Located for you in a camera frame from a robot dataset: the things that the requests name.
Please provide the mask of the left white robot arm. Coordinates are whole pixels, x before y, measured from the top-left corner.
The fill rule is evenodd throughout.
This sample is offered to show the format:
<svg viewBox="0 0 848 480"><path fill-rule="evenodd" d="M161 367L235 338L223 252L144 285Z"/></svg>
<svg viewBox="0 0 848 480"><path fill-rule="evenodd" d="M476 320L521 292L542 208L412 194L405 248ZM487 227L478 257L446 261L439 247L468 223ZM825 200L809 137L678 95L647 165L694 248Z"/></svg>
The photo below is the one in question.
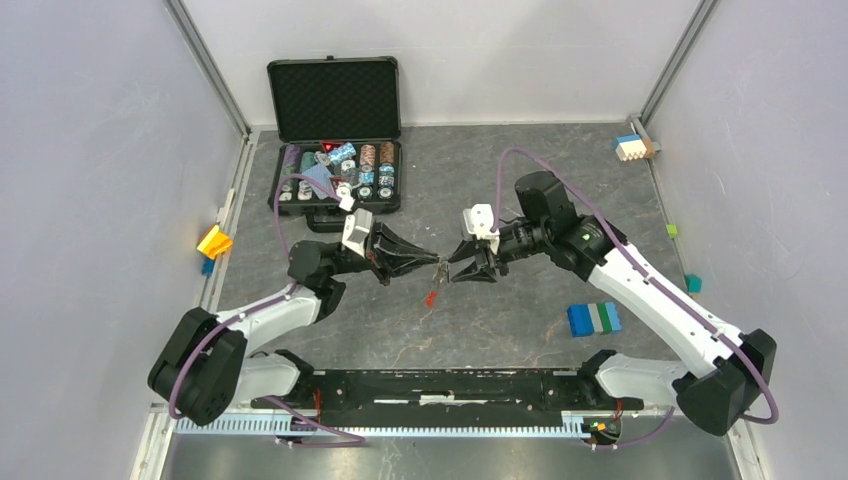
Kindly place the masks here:
<svg viewBox="0 0 848 480"><path fill-rule="evenodd" d="M264 396L306 405L313 379L284 355L255 351L334 313L346 291L340 276L366 272L387 285L439 256L376 222L337 242L299 241L288 260L290 282L282 290L231 310L194 307L182 315L147 379L172 418L205 426L231 405Z"/></svg>

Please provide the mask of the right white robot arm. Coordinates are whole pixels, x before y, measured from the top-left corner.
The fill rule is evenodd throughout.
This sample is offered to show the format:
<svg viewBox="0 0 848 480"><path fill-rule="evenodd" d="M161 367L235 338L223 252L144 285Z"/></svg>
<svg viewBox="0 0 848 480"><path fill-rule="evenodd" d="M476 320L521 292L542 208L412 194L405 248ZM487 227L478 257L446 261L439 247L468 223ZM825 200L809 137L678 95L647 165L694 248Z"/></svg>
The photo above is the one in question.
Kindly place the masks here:
<svg viewBox="0 0 848 480"><path fill-rule="evenodd" d="M774 402L768 386L777 344L767 332L745 333L699 305L600 214L578 213L553 173L527 174L515 192L522 214L508 225L490 204L463 210L463 239L450 260L471 263L454 281L493 283L510 263L544 254L632 312L677 356L663 361L599 351L578 371L585 405L638 399L675 408L701 430L722 436L751 418L747 412L758 398Z"/></svg>

